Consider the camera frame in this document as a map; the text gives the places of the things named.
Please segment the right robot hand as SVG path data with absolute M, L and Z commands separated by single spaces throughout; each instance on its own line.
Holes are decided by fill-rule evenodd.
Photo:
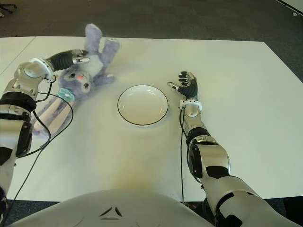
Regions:
M 178 75 L 178 81 L 180 85 L 173 82 L 167 82 L 167 85 L 178 91 L 186 99 L 197 99 L 198 85 L 194 74 L 189 71 L 182 71 Z

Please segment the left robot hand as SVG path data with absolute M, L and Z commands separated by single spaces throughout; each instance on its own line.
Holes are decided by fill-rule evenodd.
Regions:
M 73 65 L 83 64 L 90 62 L 90 57 L 86 50 L 68 50 L 65 52 L 57 53 L 46 59 L 54 71 L 65 70 Z

